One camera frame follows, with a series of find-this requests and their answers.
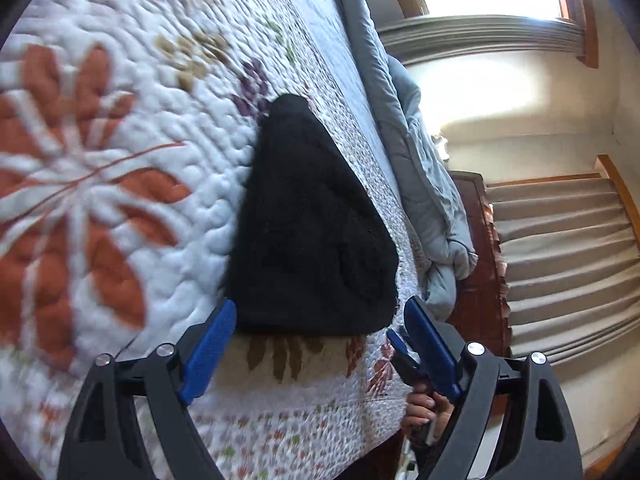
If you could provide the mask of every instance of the white quilted bedspread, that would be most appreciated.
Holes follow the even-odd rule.
[[[0,89],[0,417],[45,479],[94,356],[209,315],[279,94],[308,97],[398,247],[399,304],[418,293],[404,213],[290,0],[33,0]],[[238,336],[190,413],[228,480],[332,479],[398,429],[390,356],[383,331]]]

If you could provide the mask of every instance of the folded black fabric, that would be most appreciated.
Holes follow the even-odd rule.
[[[398,254],[306,99],[262,122],[226,294],[244,332],[360,335],[391,323]]]

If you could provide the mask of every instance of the gray blanket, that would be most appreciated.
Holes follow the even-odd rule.
[[[353,57],[367,91],[378,133],[396,174],[402,206],[431,260],[424,297],[439,319],[456,301],[456,280],[476,266],[458,190],[424,129],[420,89],[385,52],[365,0],[340,0]]]

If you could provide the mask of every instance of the hand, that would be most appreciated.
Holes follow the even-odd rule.
[[[413,428],[435,420],[433,437],[439,440],[453,413],[449,399],[434,392],[430,385],[418,383],[413,392],[406,396],[406,402],[406,411],[400,422],[402,432],[409,435]]]

